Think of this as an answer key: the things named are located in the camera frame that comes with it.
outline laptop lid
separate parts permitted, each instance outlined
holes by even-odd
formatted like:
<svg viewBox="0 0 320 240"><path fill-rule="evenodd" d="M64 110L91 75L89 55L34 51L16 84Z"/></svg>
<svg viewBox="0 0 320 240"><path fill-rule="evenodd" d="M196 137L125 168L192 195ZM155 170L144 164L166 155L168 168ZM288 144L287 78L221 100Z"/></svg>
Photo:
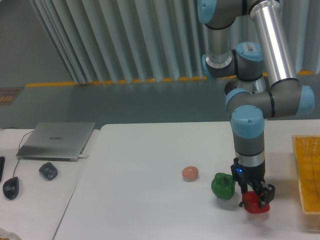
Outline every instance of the laptop lid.
<svg viewBox="0 0 320 240"><path fill-rule="evenodd" d="M16 156L31 160L77 161L94 126L94 122L40 122Z"/></svg>

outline cable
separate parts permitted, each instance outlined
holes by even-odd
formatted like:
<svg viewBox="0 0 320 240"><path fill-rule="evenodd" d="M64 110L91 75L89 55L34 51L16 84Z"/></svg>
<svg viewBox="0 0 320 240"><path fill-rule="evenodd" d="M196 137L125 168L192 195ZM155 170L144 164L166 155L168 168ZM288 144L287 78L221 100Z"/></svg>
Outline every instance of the cable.
<svg viewBox="0 0 320 240"><path fill-rule="evenodd" d="M0 129L0 131L6 130L6 129L18 129L18 128L15 126L11 126L11 127L2 128L2 129Z"/></svg>
<svg viewBox="0 0 320 240"><path fill-rule="evenodd" d="M22 137L22 139L21 139L21 141L20 141L20 143L19 143L18 151L20 151L20 145L21 145L22 141L24 140L25 136L27 136L28 134L30 134L30 133L32 133L32 132L33 132L33 130L30 131L30 132L28 132L28 133L26 133L26 134ZM19 162L20 162L20 157L19 157L18 162L16 163L15 168L14 168L14 170L13 170L13 178L15 177L15 172L16 172L16 169L17 169L17 167L18 167Z"/></svg>

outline yellow basket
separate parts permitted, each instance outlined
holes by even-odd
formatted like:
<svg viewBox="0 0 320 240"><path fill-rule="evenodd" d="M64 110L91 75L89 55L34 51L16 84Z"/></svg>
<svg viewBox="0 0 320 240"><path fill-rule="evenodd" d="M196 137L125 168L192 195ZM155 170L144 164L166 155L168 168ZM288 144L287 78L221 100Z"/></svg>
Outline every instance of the yellow basket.
<svg viewBox="0 0 320 240"><path fill-rule="evenodd" d="M294 135L302 211L320 214L320 136Z"/></svg>

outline computer mouse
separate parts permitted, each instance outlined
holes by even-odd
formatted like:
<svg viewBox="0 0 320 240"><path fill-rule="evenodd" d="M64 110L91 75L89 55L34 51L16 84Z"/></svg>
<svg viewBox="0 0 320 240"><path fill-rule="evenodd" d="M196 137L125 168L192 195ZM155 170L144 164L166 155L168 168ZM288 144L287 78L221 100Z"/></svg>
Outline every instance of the computer mouse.
<svg viewBox="0 0 320 240"><path fill-rule="evenodd" d="M3 184L2 190L3 190L4 196L7 199L9 200L15 199L19 193L19 178L15 176L5 181Z"/></svg>

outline gray floor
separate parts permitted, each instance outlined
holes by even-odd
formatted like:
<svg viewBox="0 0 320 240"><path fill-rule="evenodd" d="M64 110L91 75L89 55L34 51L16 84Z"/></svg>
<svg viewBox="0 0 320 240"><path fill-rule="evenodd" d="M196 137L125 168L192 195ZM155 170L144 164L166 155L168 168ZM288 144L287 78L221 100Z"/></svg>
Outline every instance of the gray floor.
<svg viewBox="0 0 320 240"><path fill-rule="evenodd" d="M300 76L315 93L313 113L282 119L320 119L320 76ZM26 87L0 106L0 128L33 129L39 122L106 124L228 121L226 80Z"/></svg>

